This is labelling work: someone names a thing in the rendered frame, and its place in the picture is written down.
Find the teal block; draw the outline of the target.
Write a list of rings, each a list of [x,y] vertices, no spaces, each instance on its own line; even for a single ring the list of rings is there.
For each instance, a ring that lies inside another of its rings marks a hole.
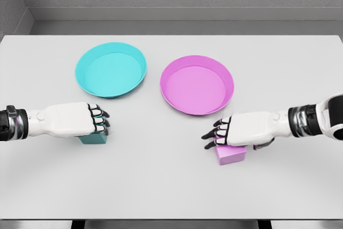
[[[104,133],[92,133],[85,136],[78,136],[83,144],[106,144],[107,136]]]

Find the pink plate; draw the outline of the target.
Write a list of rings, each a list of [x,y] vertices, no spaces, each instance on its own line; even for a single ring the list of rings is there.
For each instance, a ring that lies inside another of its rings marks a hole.
[[[234,94],[234,80],[219,61],[201,55],[180,57],[160,77],[164,99],[190,115],[207,115],[224,108]]]

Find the cyan plate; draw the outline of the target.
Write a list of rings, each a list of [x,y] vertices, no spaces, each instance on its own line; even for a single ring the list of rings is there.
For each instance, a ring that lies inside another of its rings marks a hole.
[[[75,77],[87,93],[117,98],[134,90],[144,79],[147,62],[136,47],[109,42],[88,50],[78,61]]]

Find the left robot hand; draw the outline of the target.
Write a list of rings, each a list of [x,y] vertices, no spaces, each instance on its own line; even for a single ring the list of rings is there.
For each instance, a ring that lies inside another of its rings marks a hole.
[[[68,138],[92,133],[108,135],[109,114],[97,104],[59,104],[47,107],[43,113],[44,131],[50,136]]]

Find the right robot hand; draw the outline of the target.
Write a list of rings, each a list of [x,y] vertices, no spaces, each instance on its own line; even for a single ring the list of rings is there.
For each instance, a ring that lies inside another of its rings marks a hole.
[[[248,146],[260,149],[270,145],[275,135],[269,121],[270,113],[253,112],[234,114],[224,117],[213,124],[213,129],[202,136],[202,139],[212,139],[205,149],[215,146]]]

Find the pink block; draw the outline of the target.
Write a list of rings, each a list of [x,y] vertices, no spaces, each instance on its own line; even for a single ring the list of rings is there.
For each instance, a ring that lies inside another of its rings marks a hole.
[[[234,162],[243,161],[245,159],[247,149],[245,146],[230,146],[218,145],[215,147],[215,153],[219,165],[231,164]]]

